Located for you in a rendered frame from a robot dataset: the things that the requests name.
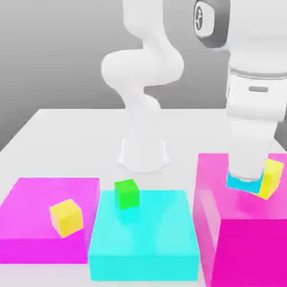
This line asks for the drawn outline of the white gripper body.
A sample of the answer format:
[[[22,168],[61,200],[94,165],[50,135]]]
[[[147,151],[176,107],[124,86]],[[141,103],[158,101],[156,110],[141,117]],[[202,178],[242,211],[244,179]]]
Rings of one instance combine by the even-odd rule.
[[[230,124],[229,171],[258,180],[287,110],[287,78],[230,76],[226,113]]]

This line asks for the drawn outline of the small cyan cube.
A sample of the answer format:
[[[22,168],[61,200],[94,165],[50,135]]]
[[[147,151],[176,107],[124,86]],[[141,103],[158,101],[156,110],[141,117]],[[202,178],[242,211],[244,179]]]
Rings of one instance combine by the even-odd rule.
[[[259,194],[261,189],[261,183],[263,180],[263,174],[261,175],[260,179],[252,180],[252,181],[243,181],[239,178],[232,176],[228,173],[226,186],[228,188],[237,189],[240,191],[245,191],[253,194]]]

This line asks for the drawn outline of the small yellow cube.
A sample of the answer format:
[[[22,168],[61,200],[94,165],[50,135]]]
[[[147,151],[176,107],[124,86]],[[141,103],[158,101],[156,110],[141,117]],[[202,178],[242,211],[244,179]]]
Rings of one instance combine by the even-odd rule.
[[[49,208],[54,229],[61,238],[84,228],[81,208],[73,199],[67,199]]]
[[[268,200],[279,186],[284,164],[267,159],[258,197]]]

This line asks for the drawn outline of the small green cube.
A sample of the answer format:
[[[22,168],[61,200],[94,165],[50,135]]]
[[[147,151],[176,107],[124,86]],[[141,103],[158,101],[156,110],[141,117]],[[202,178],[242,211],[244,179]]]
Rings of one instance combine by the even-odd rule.
[[[140,190],[133,179],[114,183],[115,201],[120,210],[137,207],[140,204]]]

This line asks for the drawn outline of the large pink box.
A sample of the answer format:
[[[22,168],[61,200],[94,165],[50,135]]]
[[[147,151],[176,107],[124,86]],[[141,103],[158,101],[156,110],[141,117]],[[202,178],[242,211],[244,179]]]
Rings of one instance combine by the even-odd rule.
[[[227,154],[199,154],[193,222],[206,287],[287,287],[287,154],[268,199],[226,186]]]

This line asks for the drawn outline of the large cyan box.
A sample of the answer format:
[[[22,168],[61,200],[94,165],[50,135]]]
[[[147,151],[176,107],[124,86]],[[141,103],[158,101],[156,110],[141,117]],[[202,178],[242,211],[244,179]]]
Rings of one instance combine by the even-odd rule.
[[[93,281],[196,281],[197,237],[184,190],[141,190],[120,210],[102,191],[89,248]]]

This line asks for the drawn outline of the large magenta box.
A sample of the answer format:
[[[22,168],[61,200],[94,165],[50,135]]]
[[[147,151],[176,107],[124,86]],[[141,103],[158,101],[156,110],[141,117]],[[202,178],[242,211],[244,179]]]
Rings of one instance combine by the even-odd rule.
[[[61,238],[50,207],[68,199],[84,227]],[[0,204],[0,264],[86,264],[99,199],[98,178],[20,178]]]

